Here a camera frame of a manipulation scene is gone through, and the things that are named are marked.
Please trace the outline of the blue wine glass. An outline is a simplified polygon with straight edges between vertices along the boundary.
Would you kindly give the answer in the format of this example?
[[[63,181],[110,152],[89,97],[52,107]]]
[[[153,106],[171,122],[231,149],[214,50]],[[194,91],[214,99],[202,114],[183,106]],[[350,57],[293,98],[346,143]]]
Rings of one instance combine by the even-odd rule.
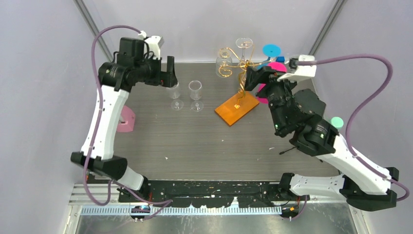
[[[274,62],[276,61],[276,58],[279,57],[282,53],[282,50],[279,46],[275,44],[266,44],[263,49],[263,54],[267,56],[267,59],[263,62],[261,62],[257,68],[261,68],[264,66],[266,63]]]

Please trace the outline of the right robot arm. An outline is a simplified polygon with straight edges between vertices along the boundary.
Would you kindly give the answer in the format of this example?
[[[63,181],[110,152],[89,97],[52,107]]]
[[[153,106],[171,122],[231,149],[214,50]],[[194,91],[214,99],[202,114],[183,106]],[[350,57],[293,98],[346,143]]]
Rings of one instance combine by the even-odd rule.
[[[398,180],[398,169],[378,166],[363,154],[353,156],[343,135],[323,118],[325,103],[310,89],[293,93],[296,82],[280,81],[281,76],[281,71],[269,66],[248,66],[244,89],[251,91],[263,84],[256,95],[268,101],[275,135],[292,134],[290,143],[294,148],[329,163],[339,170],[339,175],[284,173],[279,196],[284,200],[306,195],[332,197],[369,212],[394,208],[397,194],[391,190],[391,181]]]

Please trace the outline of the pink wine glass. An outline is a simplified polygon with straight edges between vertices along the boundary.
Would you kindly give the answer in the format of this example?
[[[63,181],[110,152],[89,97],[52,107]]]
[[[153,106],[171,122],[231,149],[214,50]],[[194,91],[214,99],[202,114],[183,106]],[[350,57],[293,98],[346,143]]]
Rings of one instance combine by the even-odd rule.
[[[281,62],[274,61],[274,62],[266,63],[266,64],[264,64],[264,66],[269,66],[270,68],[272,68],[273,70],[276,70],[276,71],[287,72],[286,66]],[[268,103],[267,99],[265,99],[265,98],[259,98],[258,97],[257,100],[260,103],[263,103],[263,104]]]

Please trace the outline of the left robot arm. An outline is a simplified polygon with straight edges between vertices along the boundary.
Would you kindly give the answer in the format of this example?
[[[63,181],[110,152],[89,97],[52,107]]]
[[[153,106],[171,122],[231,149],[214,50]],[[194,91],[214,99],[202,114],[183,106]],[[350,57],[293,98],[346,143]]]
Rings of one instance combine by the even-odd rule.
[[[173,56],[167,57],[167,69],[161,70],[163,43],[161,36],[120,39],[114,60],[103,63],[97,72],[103,98],[96,101],[88,136],[81,150],[71,154],[71,162],[130,188],[138,202],[149,197],[148,180],[131,169],[126,158],[114,155],[114,138],[121,111],[136,83],[168,88],[178,83]]]

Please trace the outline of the clear wine glass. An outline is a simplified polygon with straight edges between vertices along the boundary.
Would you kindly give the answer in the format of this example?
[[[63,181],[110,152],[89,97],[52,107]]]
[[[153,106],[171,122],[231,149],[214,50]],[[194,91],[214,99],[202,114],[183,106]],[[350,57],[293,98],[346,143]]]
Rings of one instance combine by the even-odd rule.
[[[204,104],[201,102],[202,98],[202,83],[198,80],[193,80],[188,84],[190,91],[190,98],[192,99],[191,110],[200,112],[204,108]]]
[[[182,100],[179,99],[181,96],[181,89],[180,89],[179,83],[177,83],[173,87],[166,88],[166,90],[167,90],[169,97],[172,99],[172,102],[170,105],[171,109],[175,111],[182,110],[184,103]]]

